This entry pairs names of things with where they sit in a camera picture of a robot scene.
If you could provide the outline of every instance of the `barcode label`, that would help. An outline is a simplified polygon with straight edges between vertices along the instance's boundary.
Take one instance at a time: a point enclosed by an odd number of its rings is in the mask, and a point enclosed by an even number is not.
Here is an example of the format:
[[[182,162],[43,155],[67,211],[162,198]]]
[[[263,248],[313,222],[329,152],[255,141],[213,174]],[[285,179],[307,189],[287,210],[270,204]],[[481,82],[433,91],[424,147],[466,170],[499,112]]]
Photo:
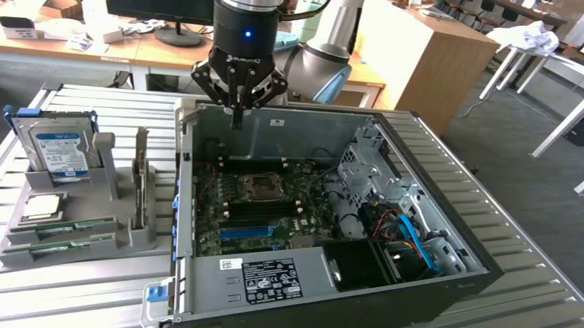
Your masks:
[[[102,57],[102,60],[106,60],[107,62],[116,62],[116,63],[128,63],[130,62],[127,59],[112,58],[112,57]]]
[[[64,234],[66,232],[72,232],[72,227],[63,227],[63,228],[54,228],[54,229],[44,229],[38,231],[38,234],[47,235],[47,234]]]
[[[67,251],[70,247],[62,246],[62,247],[51,247],[46,249],[36,249],[31,251],[31,254],[39,255],[39,254],[48,254],[48,253],[56,253],[58,251]]]

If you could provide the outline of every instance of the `pcie slot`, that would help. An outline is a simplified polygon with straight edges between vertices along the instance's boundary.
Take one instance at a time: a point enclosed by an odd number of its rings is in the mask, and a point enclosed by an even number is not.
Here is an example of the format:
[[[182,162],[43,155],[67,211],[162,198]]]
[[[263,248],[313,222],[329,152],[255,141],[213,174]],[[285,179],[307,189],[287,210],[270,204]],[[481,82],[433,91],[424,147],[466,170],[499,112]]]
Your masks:
[[[261,228],[226,229],[219,231],[219,238],[270,237],[273,232],[274,228],[269,226]]]

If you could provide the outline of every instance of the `motherboard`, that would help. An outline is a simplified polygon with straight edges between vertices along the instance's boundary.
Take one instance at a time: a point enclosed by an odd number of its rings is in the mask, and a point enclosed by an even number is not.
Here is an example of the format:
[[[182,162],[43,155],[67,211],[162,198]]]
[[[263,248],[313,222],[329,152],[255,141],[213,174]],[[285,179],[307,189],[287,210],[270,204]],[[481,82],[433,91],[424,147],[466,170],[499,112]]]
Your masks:
[[[197,256],[313,247],[333,239],[328,171],[311,160],[198,163]]]

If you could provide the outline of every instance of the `metal grid surface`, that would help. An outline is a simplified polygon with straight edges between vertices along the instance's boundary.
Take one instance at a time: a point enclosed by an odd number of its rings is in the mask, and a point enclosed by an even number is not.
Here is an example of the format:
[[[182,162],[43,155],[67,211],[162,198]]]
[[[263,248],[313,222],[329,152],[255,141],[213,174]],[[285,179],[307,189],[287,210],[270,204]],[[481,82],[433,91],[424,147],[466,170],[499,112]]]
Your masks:
[[[31,106],[99,114],[99,129],[116,134],[116,166],[130,166],[138,126],[148,128],[156,167],[155,249],[122,258],[25,271],[0,268],[0,327],[139,327],[143,287],[168,276],[174,197],[174,101],[185,94],[66,85],[40,91]],[[424,122],[409,113],[388,119],[499,265],[501,279],[457,303],[425,327],[584,327],[584,298],[508,213],[500,208]],[[0,145],[0,232],[24,184],[28,160],[11,133]]]

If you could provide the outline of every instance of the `blue hard drive label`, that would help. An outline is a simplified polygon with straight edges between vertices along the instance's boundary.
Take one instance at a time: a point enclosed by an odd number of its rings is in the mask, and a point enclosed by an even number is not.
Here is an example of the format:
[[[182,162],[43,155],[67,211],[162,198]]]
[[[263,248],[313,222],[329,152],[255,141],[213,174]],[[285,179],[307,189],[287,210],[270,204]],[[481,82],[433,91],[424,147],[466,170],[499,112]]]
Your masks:
[[[88,162],[79,149],[82,138],[78,133],[39,133],[36,142],[47,170],[52,174],[75,177],[88,173]]]
[[[285,258],[242,264],[246,300],[250,304],[302,297],[294,260]]]

